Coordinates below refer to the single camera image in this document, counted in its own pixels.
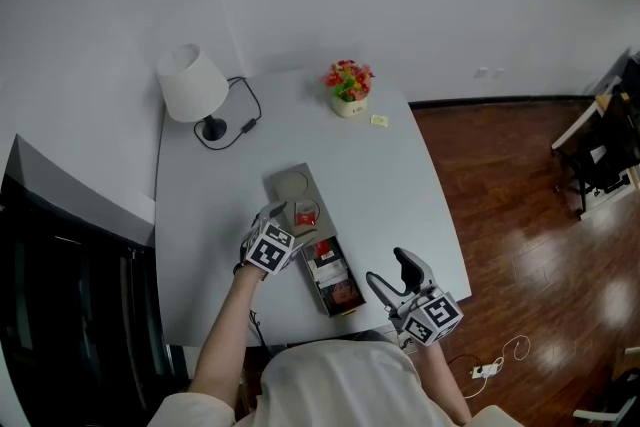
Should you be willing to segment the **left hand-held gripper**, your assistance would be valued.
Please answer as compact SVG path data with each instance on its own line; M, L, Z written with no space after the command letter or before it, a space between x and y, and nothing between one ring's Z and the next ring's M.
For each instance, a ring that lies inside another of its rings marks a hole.
M289 261L294 236L281 225L287 201L263 207L255 216L240 245L240 265L253 265L269 275L281 271Z

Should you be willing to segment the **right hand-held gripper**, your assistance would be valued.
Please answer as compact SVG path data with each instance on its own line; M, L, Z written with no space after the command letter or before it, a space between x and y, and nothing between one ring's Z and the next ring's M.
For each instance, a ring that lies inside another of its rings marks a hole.
M421 345L433 345L458 326L463 313L450 293L434 285L432 269L425 261L400 247L393 252L401 266L404 294L371 271L366 273L366 282L390 310L389 320L399 334ZM410 293L415 295L404 303L404 295Z

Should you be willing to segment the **bright red packet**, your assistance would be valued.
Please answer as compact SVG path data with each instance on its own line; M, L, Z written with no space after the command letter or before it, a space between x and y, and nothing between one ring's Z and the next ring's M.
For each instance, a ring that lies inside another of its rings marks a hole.
M296 202L294 206L294 224L300 226L315 226L319 215L319 207L312 200Z

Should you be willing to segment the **brown drawer box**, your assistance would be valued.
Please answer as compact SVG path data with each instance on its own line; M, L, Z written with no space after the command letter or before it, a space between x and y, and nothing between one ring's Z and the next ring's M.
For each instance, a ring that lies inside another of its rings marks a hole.
M330 237L336 237L338 240L338 231L307 164L299 164L273 174L269 178L269 185L278 201L288 202L283 213L283 223L289 233L297 238L303 239L305 242L296 260L301 262L308 272L312 289L316 292L320 303L319 295L315 290L314 283L304 261L303 251L307 246ZM294 206L296 202L305 200L312 200L319 207L317 224L315 226L296 227L294 224Z

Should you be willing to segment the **person's left forearm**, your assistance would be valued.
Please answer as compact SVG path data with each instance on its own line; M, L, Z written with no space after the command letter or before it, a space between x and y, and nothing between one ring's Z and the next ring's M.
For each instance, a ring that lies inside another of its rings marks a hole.
M252 300L263 276L263 271L253 265L243 266L234 274L200 351L190 392L210 395L235 408Z

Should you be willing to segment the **person's right forearm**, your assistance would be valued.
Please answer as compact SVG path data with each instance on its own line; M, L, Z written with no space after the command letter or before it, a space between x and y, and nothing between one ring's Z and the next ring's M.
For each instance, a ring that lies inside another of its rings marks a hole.
M464 426L469 423L472 419L470 409L439 343L419 348L417 368L426 395L454 424Z

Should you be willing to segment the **white power strip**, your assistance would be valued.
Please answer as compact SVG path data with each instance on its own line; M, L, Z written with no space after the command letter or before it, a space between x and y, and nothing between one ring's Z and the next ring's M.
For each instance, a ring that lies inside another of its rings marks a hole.
M488 379L495 376L502 369L502 361L496 361L491 364L475 366L471 370L472 379Z

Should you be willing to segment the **person's white shirt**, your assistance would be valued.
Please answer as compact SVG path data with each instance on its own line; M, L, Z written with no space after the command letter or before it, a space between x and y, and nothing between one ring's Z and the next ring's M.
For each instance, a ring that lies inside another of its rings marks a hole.
M417 363L382 341L323 341L276 356L253 412L236 419L209 395L166 398L148 427L459 427L425 393ZM522 427L487 406L463 427Z

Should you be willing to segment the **potted red and yellow flowers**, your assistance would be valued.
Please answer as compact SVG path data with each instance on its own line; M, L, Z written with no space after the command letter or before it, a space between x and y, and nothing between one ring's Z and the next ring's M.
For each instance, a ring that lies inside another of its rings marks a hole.
M330 103L342 118L351 118L364 112L368 106L375 75L371 67L354 60L332 63L322 82L330 90Z

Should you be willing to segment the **white shade table lamp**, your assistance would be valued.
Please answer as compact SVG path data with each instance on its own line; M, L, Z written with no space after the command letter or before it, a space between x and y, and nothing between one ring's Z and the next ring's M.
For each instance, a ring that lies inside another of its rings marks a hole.
M202 122L202 137L217 141L227 131L214 113L225 102L229 83L196 44L185 44L161 57L156 75L169 115L177 122Z

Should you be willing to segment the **light wooden desk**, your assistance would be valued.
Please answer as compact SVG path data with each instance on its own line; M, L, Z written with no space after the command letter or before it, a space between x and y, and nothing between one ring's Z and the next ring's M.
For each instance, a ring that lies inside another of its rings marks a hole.
M613 93L625 93L630 98L640 96L640 50L634 54L626 49L612 67L594 85L589 86L587 95L594 100L587 110L551 144L554 155L589 119L595 114L603 115L606 102Z

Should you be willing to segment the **black chair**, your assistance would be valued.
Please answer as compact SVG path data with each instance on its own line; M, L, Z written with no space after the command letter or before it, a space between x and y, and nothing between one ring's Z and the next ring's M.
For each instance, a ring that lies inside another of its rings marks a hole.
M625 93L612 94L554 154L577 183L579 219L640 192L640 110Z

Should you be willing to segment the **black glass cabinet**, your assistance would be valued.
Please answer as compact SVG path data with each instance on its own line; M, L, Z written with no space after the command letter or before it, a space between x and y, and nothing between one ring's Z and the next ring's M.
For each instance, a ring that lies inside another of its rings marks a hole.
M174 386L154 250L5 177L0 346L30 427L146 427Z

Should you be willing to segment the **white frame chair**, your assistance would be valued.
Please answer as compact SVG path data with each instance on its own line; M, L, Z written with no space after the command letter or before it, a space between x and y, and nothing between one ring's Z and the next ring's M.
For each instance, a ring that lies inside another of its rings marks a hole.
M601 427L640 427L640 346L616 356L611 380L596 407L575 409L572 417Z

